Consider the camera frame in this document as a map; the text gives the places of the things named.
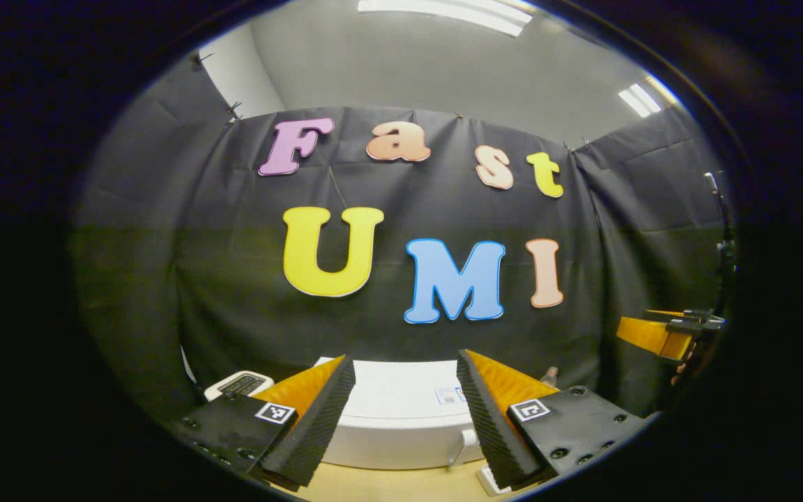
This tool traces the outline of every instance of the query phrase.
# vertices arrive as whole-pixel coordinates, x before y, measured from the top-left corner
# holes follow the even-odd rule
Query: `fluorescent light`
[[[661,106],[659,106],[659,104],[653,101],[650,95],[646,94],[646,91],[643,90],[641,86],[634,84],[633,86],[631,86],[631,92],[633,92],[634,95],[637,96],[637,98],[640,98],[640,100],[643,101],[643,104],[646,105],[646,107],[649,108],[651,112],[662,111]]]
[[[656,88],[659,94],[662,95],[663,98],[667,99],[670,104],[676,105],[678,103],[678,99],[675,98],[675,95],[671,94],[671,91],[669,91],[669,89],[666,88],[664,84],[659,82],[659,80],[657,80],[656,77],[653,76],[646,77],[646,82],[649,82],[650,86]]]
[[[627,104],[631,106],[631,108],[634,108],[634,111],[637,112],[637,114],[640,115],[641,118],[650,116],[650,111],[646,109],[646,106],[643,106],[642,102],[637,101],[637,98],[635,98],[633,94],[628,92],[627,89],[622,90],[620,93],[618,93],[618,97],[624,99],[625,102],[627,102]]]
[[[492,0],[360,0],[358,12],[433,14],[472,22],[511,37],[519,36],[522,28],[532,20],[532,16]]]

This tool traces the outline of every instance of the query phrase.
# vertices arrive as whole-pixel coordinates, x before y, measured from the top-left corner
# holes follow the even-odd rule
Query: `foam letter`
[[[475,158],[479,161],[475,166],[475,172],[482,183],[501,190],[507,190],[513,186],[513,173],[507,169],[510,159],[503,150],[495,149],[493,146],[480,145],[475,147]]]
[[[463,271],[458,271],[444,242],[434,238],[416,238],[408,242],[408,254],[414,257],[414,305],[404,313],[411,324],[428,324],[439,320],[433,306],[433,292],[450,320],[455,320],[472,292],[466,318],[471,321],[497,319],[504,313],[500,305],[500,258],[503,244],[478,242],[466,258]]]
[[[307,157],[315,151],[318,143],[318,130],[321,134],[334,130],[334,120],[310,119],[306,121],[287,121],[275,126],[277,137],[271,146],[268,160],[259,166],[259,175],[274,176],[278,174],[293,174],[299,169],[299,162],[293,161],[293,153],[299,150],[300,157]]]
[[[538,190],[547,197],[562,197],[562,186],[553,182],[553,174],[560,172],[560,165],[551,161],[551,157],[545,152],[532,153],[526,157],[526,161],[535,166],[535,183],[538,184]]]
[[[370,277],[374,253],[374,227],[383,212],[372,207],[350,207],[343,212],[349,228],[349,259],[341,271],[318,267],[318,237],[330,212],[321,207],[293,207],[284,213],[284,275],[293,288],[312,296],[346,296],[364,286]]]
[[[546,308],[560,305],[563,294],[557,284],[557,241],[536,238],[526,242],[526,249],[535,258],[535,295],[532,306]]]
[[[408,162],[426,160],[432,150],[427,148],[426,133],[414,123],[385,123],[372,131],[376,137],[367,143],[367,155],[378,161],[405,159]]]

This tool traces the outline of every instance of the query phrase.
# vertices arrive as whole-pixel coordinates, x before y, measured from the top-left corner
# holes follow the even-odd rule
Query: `black fabric backdrop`
[[[700,131],[669,109],[573,155],[563,146],[453,114],[331,107],[226,126],[227,105],[202,70],[182,63],[128,108],[91,163],[71,241],[83,315],[125,389],[166,420],[199,401],[179,344],[204,387],[241,369],[276,381],[339,353],[377,361],[453,359],[463,347],[560,384],[596,388],[637,414],[652,411],[666,368],[615,339],[618,317],[644,308],[711,306],[720,217],[703,172],[720,166]],[[261,177],[280,121],[331,117],[300,169]],[[423,162],[377,162],[371,128],[412,121],[426,131]],[[475,147],[510,157],[515,182],[495,190],[475,174]],[[525,157],[560,165],[560,199],[544,196]],[[285,210],[320,206],[319,265],[343,268],[346,207],[376,207],[369,282],[319,298],[284,277]],[[437,238],[460,268],[479,241],[507,248],[503,317],[406,324],[414,261],[405,245]],[[562,304],[533,308],[525,244],[560,243]]]

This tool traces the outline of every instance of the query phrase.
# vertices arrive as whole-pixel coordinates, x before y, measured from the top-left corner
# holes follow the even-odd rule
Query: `small bottle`
[[[541,377],[541,382],[544,382],[544,385],[548,387],[557,388],[557,373],[559,371],[556,366],[551,366],[547,369],[547,374]]]

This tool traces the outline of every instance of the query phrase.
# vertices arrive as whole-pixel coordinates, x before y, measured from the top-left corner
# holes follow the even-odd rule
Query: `blue letter m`
[[[473,294],[466,308],[471,321],[497,319],[504,313],[498,301],[500,258],[505,249],[498,242],[478,242],[466,258],[463,271],[458,271],[444,242],[434,238],[416,238],[408,242],[408,254],[414,257],[414,306],[404,313],[411,324],[426,324],[439,320],[433,306],[433,291],[450,320],[460,315],[466,297]]]

